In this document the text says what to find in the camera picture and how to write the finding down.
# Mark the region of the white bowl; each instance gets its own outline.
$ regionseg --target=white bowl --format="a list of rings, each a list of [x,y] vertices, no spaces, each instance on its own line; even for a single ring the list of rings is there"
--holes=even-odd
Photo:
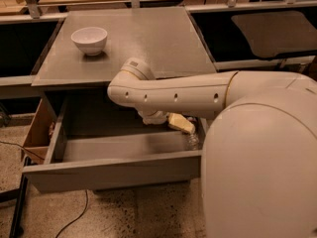
[[[82,28],[71,35],[76,46],[88,56],[97,56],[106,46],[108,33],[97,27]]]

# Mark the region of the gray drawer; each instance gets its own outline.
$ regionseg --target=gray drawer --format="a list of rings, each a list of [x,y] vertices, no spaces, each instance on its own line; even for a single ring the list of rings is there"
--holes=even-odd
[[[23,169],[39,191],[96,190],[200,176],[201,143],[192,150],[188,135],[166,125],[144,125],[134,109],[115,105],[104,92],[67,94],[44,163]],[[203,142],[201,131],[199,138]]]

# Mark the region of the black stand leg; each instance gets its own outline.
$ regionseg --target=black stand leg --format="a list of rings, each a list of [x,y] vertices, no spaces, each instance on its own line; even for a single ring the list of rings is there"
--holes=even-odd
[[[31,164],[31,159],[27,157],[24,161],[24,167]],[[16,207],[14,209],[13,220],[11,224],[10,238],[16,238],[23,233],[23,229],[20,226],[23,204],[26,196],[28,186],[28,179],[22,175],[20,181],[20,187],[17,189],[9,190],[0,193],[0,202],[16,199]]]

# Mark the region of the sponge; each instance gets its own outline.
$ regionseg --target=sponge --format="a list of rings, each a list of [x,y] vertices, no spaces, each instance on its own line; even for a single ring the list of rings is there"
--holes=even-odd
[[[195,126],[180,114],[170,113],[168,116],[168,126],[171,129],[188,134],[195,132]]]

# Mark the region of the screw hole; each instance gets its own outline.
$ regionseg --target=screw hole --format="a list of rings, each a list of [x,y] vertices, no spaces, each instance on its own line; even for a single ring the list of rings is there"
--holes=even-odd
[[[214,95],[214,102],[217,103],[218,100],[219,100],[218,93],[215,93],[215,95]]]

